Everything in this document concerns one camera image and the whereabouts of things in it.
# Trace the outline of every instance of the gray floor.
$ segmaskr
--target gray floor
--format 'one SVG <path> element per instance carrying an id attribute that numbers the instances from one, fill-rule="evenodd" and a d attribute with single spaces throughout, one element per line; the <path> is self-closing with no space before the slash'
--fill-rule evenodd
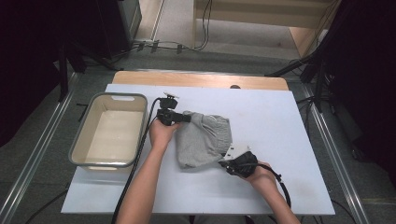
<path id="1" fill-rule="evenodd" d="M 156 53 L 150 53 L 150 49 L 144 49 L 126 55 L 116 63 L 116 66 L 123 67 L 125 70 L 165 69 L 258 75 L 272 73 L 288 63 L 288 60 L 254 56 L 240 57 L 232 54 L 194 51 L 183 51 L 181 54 L 176 54 L 175 50 L 170 49 L 158 49 Z M 49 148 L 21 200 L 12 223 L 24 223 L 39 207 L 64 190 L 64 186 L 71 181 L 76 167 L 68 160 L 67 153 L 76 135 L 79 126 L 78 119 L 83 111 L 83 107 L 76 104 L 87 104 L 94 94 L 104 91 L 106 84 L 111 83 L 114 74 L 115 72 L 108 71 L 102 66 L 92 66 L 87 69 L 86 74 L 80 75 L 70 105 L 50 141 Z M 302 84 L 298 81 L 297 76 L 290 73 L 286 75 L 286 79 L 295 98 L 305 98 Z M 0 148 L 1 203 L 5 200 L 12 183 L 18 177 L 35 147 L 37 139 L 43 132 L 56 106 L 58 95 L 59 90 L 55 89 L 26 120 L 17 135 L 8 144 Z M 361 163 L 352 158 L 350 145 L 337 118 L 328 112 L 327 106 L 324 106 L 324 108 L 324 114 L 340 148 L 346 167 L 352 176 L 359 195 L 366 202 L 363 206 L 369 219 L 372 223 L 396 223 L 394 201 L 393 203 L 381 203 L 378 200 L 369 200 L 395 198 L 395 190 L 389 183 L 387 174 L 374 163 Z M 312 146 L 330 196 L 343 206 L 348 207 L 344 192 L 340 187 L 312 116 L 309 124 Z M 109 223 L 111 219 L 109 215 L 61 214 L 63 201 L 64 197 L 49 206 L 35 218 L 33 223 Z M 340 206 L 335 204 L 334 209 L 336 215 L 324 217 L 323 223 L 352 223 L 346 211 Z M 261 217 L 261 219 L 268 221 L 267 217 Z M 171 217 L 167 217 L 160 218 L 157 223 L 174 223 L 174 221 Z M 303 223 L 316 223 L 316 221 L 313 217 L 305 217 Z"/>

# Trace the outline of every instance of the person's right arm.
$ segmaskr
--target person's right arm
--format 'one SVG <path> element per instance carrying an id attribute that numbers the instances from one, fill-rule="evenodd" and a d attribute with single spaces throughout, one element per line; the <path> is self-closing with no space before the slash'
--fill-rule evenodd
<path id="1" fill-rule="evenodd" d="M 246 181 L 268 202 L 276 216 L 277 223 L 300 223 L 277 189 L 275 177 L 271 172 L 258 166 L 254 174 L 246 178 Z"/>

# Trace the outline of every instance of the hand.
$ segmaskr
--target hand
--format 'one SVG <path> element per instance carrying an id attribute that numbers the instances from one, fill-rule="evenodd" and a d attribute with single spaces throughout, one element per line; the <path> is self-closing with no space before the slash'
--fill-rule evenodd
<path id="1" fill-rule="evenodd" d="M 267 162 L 259 161 L 259 163 L 271 167 Z M 249 182 L 254 189 L 265 194 L 278 192 L 274 175 L 260 166 L 257 166 L 253 175 L 249 176 L 245 180 Z"/>
<path id="2" fill-rule="evenodd" d="M 165 126 L 158 119 L 155 119 L 149 127 L 149 139 L 152 149 L 165 151 L 169 141 L 172 139 L 173 132 L 180 125 L 180 123 L 175 123 L 171 126 Z"/>

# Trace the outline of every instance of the person's left arm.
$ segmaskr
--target person's left arm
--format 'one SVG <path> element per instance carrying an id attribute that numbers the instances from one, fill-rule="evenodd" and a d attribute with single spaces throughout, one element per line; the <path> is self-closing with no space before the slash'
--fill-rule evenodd
<path id="1" fill-rule="evenodd" d="M 164 126 L 157 119 L 151 124 L 151 151 L 125 194 L 117 223 L 149 223 L 163 154 L 178 126 Z"/>

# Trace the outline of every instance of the gray fabric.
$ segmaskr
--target gray fabric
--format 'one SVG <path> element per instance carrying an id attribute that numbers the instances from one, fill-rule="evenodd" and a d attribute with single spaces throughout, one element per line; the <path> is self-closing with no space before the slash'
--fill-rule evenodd
<path id="1" fill-rule="evenodd" d="M 183 114 L 191 115 L 191 122 L 183 123 L 175 133 L 180 167 L 198 167 L 221 159 L 233 141 L 230 121 L 218 115 Z"/>

